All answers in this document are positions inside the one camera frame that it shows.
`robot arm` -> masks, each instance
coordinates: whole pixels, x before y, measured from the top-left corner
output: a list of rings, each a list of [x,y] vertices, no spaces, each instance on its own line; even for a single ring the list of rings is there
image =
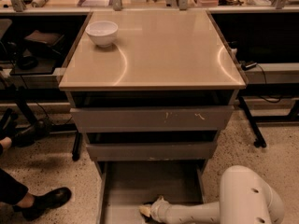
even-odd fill
[[[280,224],[284,205],[278,194],[249,168],[233,166],[221,177],[220,201],[195,206],[172,205],[160,197],[140,212],[165,224]]]

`cable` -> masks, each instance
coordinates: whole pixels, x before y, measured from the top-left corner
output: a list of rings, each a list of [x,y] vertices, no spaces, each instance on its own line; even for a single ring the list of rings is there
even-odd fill
[[[22,80],[22,82],[24,83],[24,85],[25,85],[25,88],[26,89],[29,89],[28,88],[28,86],[27,86],[27,83],[25,82],[25,80],[24,80],[24,78],[23,78],[23,76],[20,76],[21,77],[21,80]],[[46,111],[46,109],[38,102],[38,101],[36,101],[36,100],[33,100],[41,109],[42,109],[42,111],[44,112],[44,114],[46,115],[46,117],[49,119],[49,121],[51,122],[51,124],[52,125],[54,125],[54,126],[58,126],[58,125],[60,125],[60,124],[55,124],[51,119],[50,119],[50,116],[49,116],[49,114],[48,114],[48,112]],[[69,123],[69,121],[72,119],[73,117],[71,117],[70,119],[68,119],[65,123],[63,123],[62,125],[65,125],[65,124],[67,124],[67,123]]]
[[[266,75],[265,75],[265,71],[263,70],[263,68],[262,68],[259,64],[257,64],[257,66],[259,66],[260,69],[262,70],[262,72],[263,72],[264,84],[267,85],[268,83],[267,83],[267,78],[266,78]],[[275,104],[275,103],[279,103],[279,102],[281,101],[281,99],[282,99],[284,96],[283,96],[283,94],[281,94],[279,97],[273,97],[273,96],[271,96],[271,95],[268,95],[269,98],[271,98],[271,99],[276,99],[276,101],[269,100],[269,99],[267,99],[267,98],[265,98],[265,97],[263,97],[263,96],[261,96],[261,95],[259,95],[258,97],[261,98],[261,99],[263,99],[263,100],[265,100],[265,101],[268,102],[268,103]]]

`terrazzo floor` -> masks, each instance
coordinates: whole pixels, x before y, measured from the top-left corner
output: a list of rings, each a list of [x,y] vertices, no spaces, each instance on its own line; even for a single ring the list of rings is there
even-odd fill
[[[237,109],[203,173],[206,200],[219,199],[223,172],[232,165],[244,165],[259,174],[285,204],[283,224],[299,223],[299,127],[261,125],[266,148],[253,145],[255,136],[244,112]],[[84,142],[78,161],[72,160],[74,133],[57,133],[26,148],[11,148],[0,157],[1,168],[26,184],[36,195],[62,186],[71,188],[72,199],[30,223],[95,224],[98,215],[101,180],[90,160]],[[9,205],[0,203],[0,223],[29,223]]]

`desk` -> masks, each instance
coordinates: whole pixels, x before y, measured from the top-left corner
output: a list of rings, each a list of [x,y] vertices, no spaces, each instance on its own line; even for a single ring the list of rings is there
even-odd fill
[[[57,78],[61,75],[61,70],[63,69],[65,63],[67,63],[68,57],[72,55],[73,49],[75,49],[75,46],[77,44],[78,34],[81,33],[81,26],[84,27],[85,18],[87,17],[87,13],[73,13],[73,14],[64,14],[64,16],[54,16],[53,13],[50,13],[49,16],[45,14],[9,14],[9,13],[3,13],[1,14],[0,21],[2,22],[2,26],[0,28],[0,36],[4,36],[6,34],[7,28],[10,26],[10,24],[13,24],[13,30],[10,31],[9,35],[5,35],[7,38],[6,42],[2,42],[2,49],[4,50],[3,55],[1,56],[1,59],[6,61],[6,59],[9,58],[8,54],[10,52],[7,52],[6,43],[9,41],[15,41],[15,36],[18,37],[17,41],[21,40],[24,37],[24,34],[26,34],[28,31],[32,31],[35,29],[36,26],[45,28],[46,26],[50,27],[51,29],[60,29],[61,31],[65,31],[66,34],[69,34],[68,41],[66,44],[66,50],[65,52],[62,52],[62,61],[60,67],[53,67],[55,68],[55,71],[53,74],[40,76],[33,72],[33,70],[29,71],[28,76],[24,78],[22,75],[10,77],[9,74],[10,68],[13,67],[13,62],[9,59],[8,64],[4,63],[6,66],[10,66],[8,69],[4,66],[5,69],[2,70],[2,64],[0,64],[0,79],[3,82],[3,89],[1,92],[1,98],[5,100],[12,100],[16,103],[20,111],[23,113],[23,115],[27,118],[28,122],[30,124],[34,124],[37,122],[37,118],[35,114],[32,112],[30,107],[27,104],[27,101],[30,100],[29,97],[31,97],[32,100],[35,102],[39,102],[40,100],[47,100],[50,102],[57,102],[58,100],[65,100],[66,97],[64,93],[59,91],[57,89],[58,81]],[[68,132],[68,131],[75,131],[76,127],[74,124],[65,124],[65,125],[53,125],[51,131],[52,132]],[[80,135],[77,135],[76,142],[73,149],[73,159],[78,159],[78,141],[79,141]]]
[[[84,34],[59,85],[73,107],[71,113],[89,144],[91,158],[211,157],[216,137],[233,111],[236,94],[246,83],[206,12],[98,10],[90,22],[97,20],[119,25],[116,42],[101,49]],[[198,146],[182,145],[180,135],[177,151],[184,149],[184,154],[171,154],[168,145],[160,145],[160,153],[138,145],[136,152],[135,144],[142,135],[148,138],[147,132],[159,133],[163,143],[169,143],[173,131],[190,136],[207,131],[214,146],[208,142],[201,146],[205,153],[194,152]],[[130,146],[115,144],[112,133],[130,140]],[[138,133],[137,140],[131,138],[134,133]],[[103,140],[114,146],[97,145]],[[199,140],[189,142],[198,144]]]
[[[236,42],[236,58],[239,61],[254,61],[258,64],[245,72],[249,84],[238,95],[257,136],[254,145],[266,147],[257,123],[298,122],[298,9],[289,7],[283,11],[238,12],[215,12],[213,18],[226,40]],[[294,104],[287,116],[252,116],[246,103],[250,96],[263,97],[265,100],[277,97],[275,102],[280,99],[294,99]],[[272,109],[270,103],[267,104],[267,109]]]
[[[117,40],[101,49],[84,34],[59,88],[102,177],[103,223],[143,223],[138,205],[157,193],[198,201],[177,190],[183,167],[161,173],[169,161],[203,172],[246,82],[204,10],[96,10],[97,20],[116,22]]]

